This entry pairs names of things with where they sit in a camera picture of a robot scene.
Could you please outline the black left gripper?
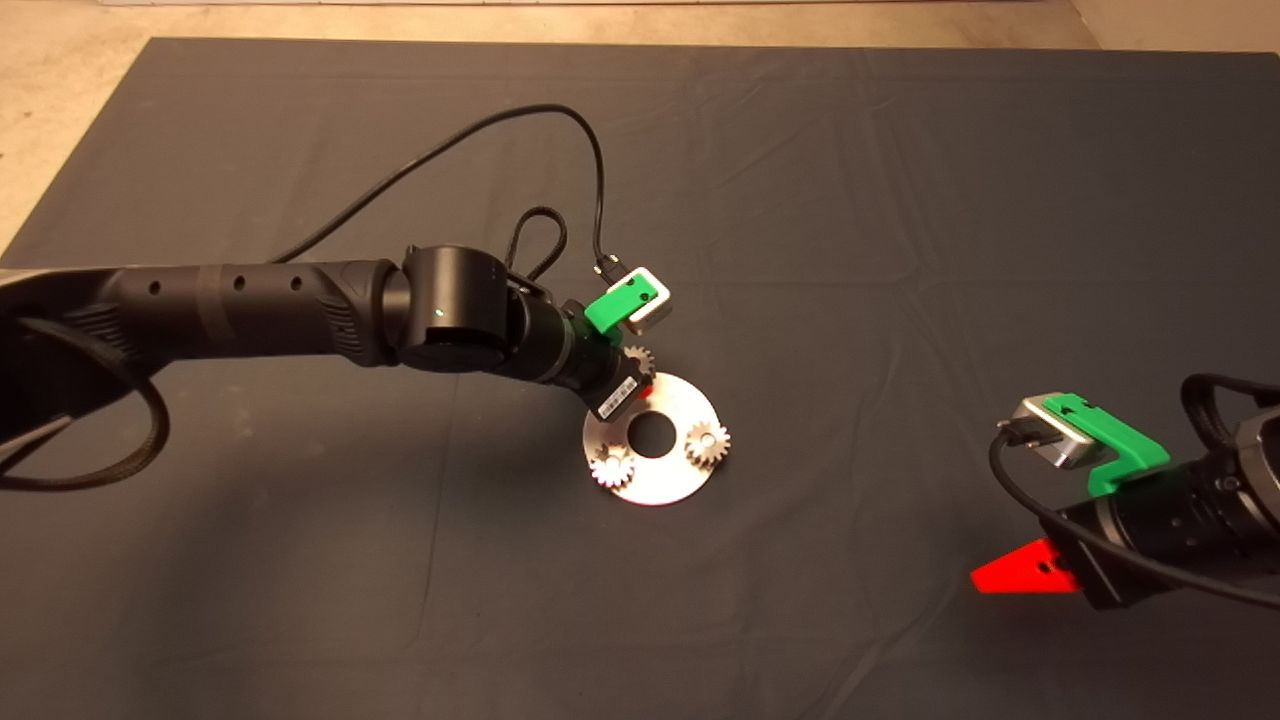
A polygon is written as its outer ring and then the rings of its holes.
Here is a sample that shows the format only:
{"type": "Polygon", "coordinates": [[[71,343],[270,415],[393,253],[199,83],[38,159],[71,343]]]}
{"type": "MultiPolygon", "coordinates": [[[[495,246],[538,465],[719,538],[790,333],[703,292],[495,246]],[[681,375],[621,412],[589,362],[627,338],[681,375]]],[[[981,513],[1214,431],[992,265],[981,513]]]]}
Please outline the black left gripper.
{"type": "Polygon", "coordinates": [[[562,387],[575,393],[599,421],[613,421],[639,396],[648,400],[655,386],[643,388],[639,360],[620,346],[588,340],[575,346],[562,366],[562,387]]]}

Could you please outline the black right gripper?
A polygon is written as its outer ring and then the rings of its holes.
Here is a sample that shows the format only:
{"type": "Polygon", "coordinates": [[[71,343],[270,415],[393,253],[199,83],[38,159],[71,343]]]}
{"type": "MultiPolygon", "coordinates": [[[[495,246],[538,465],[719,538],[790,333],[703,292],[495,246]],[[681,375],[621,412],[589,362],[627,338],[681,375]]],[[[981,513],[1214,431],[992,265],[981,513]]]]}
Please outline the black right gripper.
{"type": "MultiPolygon", "coordinates": [[[[1114,544],[1178,570],[1213,575],[1207,551],[1216,530],[1188,464],[1121,484],[1115,492],[1060,509],[1059,516],[1114,544]]],[[[1083,592],[1094,610],[1126,609],[1178,584],[1101,552],[1042,521],[1034,539],[970,571],[983,594],[1083,592]]]]}

